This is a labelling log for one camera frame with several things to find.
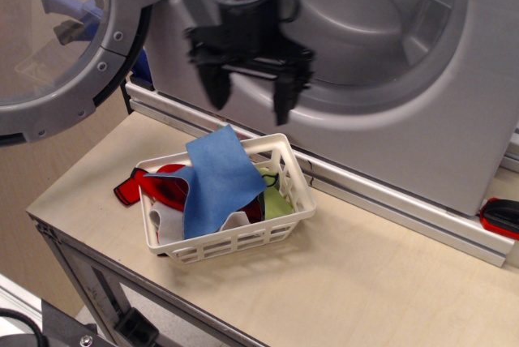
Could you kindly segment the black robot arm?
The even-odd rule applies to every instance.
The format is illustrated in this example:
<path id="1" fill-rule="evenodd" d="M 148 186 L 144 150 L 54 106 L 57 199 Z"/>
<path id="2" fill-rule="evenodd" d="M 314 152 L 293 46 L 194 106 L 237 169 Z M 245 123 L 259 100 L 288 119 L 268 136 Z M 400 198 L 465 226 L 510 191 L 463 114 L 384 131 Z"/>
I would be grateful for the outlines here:
<path id="1" fill-rule="evenodd" d="M 231 92 L 230 73 L 271 79 L 277 125 L 289 121 L 298 96 L 308 88 L 314 53 L 280 29 L 278 0 L 214 0 L 220 22 L 185 31 L 189 52 L 208 99 L 223 109 Z"/>

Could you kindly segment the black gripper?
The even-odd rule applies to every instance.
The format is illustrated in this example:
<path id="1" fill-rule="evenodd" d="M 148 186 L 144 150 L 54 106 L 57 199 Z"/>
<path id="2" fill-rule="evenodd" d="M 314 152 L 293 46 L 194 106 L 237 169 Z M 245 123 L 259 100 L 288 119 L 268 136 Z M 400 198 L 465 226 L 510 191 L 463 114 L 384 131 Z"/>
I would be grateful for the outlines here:
<path id="1" fill-rule="evenodd" d="M 185 30 L 194 64 L 211 104 L 225 107 L 230 74 L 238 72 L 274 82 L 273 108 L 278 126 L 289 121 L 311 77 L 314 53 L 280 30 L 277 0 L 219 0 L 220 23 Z"/>

